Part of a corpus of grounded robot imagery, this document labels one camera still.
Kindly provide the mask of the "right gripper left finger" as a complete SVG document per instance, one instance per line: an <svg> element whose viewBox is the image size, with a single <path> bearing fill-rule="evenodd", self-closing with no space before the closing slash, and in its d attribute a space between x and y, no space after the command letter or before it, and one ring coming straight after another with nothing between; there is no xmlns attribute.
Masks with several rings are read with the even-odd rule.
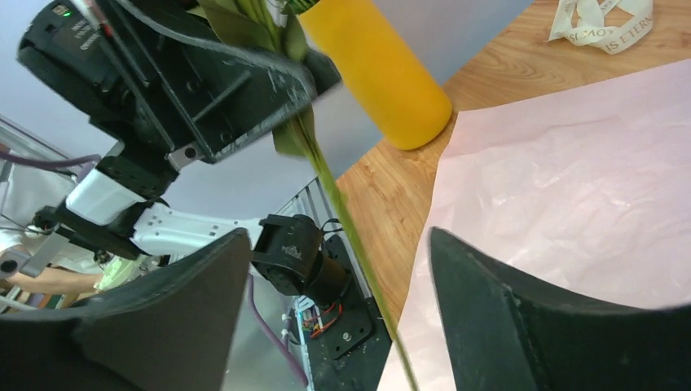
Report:
<svg viewBox="0 0 691 391"><path fill-rule="evenodd" d="M1 318L4 390L219 390L253 253L236 229L62 310Z"/></svg>

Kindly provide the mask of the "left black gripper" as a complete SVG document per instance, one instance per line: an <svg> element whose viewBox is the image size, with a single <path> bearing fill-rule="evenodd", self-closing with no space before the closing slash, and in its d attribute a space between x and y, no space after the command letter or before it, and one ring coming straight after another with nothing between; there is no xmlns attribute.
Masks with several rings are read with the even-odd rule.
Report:
<svg viewBox="0 0 691 391"><path fill-rule="evenodd" d="M207 164L270 133L318 96L312 72L281 55L227 53L204 1L88 1L136 98L138 127L169 154L196 149Z"/></svg>

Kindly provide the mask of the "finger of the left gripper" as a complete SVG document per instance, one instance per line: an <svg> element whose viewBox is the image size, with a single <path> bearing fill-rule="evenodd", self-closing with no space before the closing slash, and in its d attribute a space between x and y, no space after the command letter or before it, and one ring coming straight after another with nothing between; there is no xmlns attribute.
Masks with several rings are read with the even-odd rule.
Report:
<svg viewBox="0 0 691 391"><path fill-rule="evenodd" d="M327 55L315 49L308 49L301 58L301 70L304 101L315 101L341 83L341 74L336 65Z"/></svg>

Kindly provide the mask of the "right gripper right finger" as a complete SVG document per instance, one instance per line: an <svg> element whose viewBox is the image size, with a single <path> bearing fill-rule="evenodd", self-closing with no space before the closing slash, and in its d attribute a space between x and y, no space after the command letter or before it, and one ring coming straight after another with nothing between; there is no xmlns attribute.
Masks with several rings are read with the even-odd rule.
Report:
<svg viewBox="0 0 691 391"><path fill-rule="evenodd" d="M587 297L506 265L440 228L429 237L458 390L687 390L690 308Z"/></svg>

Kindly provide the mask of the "brown dried flower stem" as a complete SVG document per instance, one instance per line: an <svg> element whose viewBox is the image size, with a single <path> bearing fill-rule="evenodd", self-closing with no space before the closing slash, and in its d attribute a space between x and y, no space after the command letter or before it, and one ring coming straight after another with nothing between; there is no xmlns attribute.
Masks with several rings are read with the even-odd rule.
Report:
<svg viewBox="0 0 691 391"><path fill-rule="evenodd" d="M284 12L287 15L285 26L280 26L275 22L265 1L200 1L199 4L203 17L211 23L214 33L222 42L231 46L266 49L287 59L306 64L309 45L295 12L305 11L310 5L309 2L305 2L303 6L296 6L293 1L289 1L284 6ZM317 142L312 107L308 106L305 113L290 119L287 125L280 126L273 134L276 151L286 155L304 156L310 161L340 218L354 255L379 305L384 323L402 360L408 388L418 390L420 387L413 373L410 359L400 340L381 286L346 206L345 195L336 184L336 179Z"/></svg>

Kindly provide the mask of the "purple pink wrapping paper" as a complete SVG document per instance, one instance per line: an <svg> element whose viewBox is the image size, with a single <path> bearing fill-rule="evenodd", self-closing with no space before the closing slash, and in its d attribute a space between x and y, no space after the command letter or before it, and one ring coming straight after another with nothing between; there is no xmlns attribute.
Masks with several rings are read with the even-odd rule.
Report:
<svg viewBox="0 0 691 391"><path fill-rule="evenodd" d="M442 329L435 227L589 297L689 303L690 62L458 116L398 330L421 389L469 390Z"/></svg>

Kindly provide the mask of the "cream ribbon with gold text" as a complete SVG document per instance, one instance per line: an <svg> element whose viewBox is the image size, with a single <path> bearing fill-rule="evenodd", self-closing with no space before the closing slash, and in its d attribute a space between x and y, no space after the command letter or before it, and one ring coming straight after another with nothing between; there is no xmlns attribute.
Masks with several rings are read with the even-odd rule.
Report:
<svg viewBox="0 0 691 391"><path fill-rule="evenodd" d="M575 46L593 46L616 55L636 44L654 26L652 0L560 0L548 40L566 39ZM614 9L629 14L620 26L607 25Z"/></svg>

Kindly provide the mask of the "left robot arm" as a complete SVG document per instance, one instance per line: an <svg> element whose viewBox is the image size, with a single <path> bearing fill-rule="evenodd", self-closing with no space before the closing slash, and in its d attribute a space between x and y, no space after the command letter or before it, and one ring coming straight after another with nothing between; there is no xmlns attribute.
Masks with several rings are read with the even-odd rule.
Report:
<svg viewBox="0 0 691 391"><path fill-rule="evenodd" d="M116 145L52 211L97 253L183 255L235 223L162 200L189 164L215 165L271 135L319 158L313 102L341 82L298 18L263 1L53 1L17 59Z"/></svg>

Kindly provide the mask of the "person forearm in background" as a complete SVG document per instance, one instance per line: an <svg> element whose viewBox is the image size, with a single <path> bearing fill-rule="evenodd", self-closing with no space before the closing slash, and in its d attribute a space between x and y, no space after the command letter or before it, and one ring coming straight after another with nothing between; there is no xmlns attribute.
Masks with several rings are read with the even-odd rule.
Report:
<svg viewBox="0 0 691 391"><path fill-rule="evenodd" d="M95 285L102 278L102 274L81 274L70 270L47 268L38 277L17 273L9 277L7 282L29 293L68 295L95 292Z"/></svg>

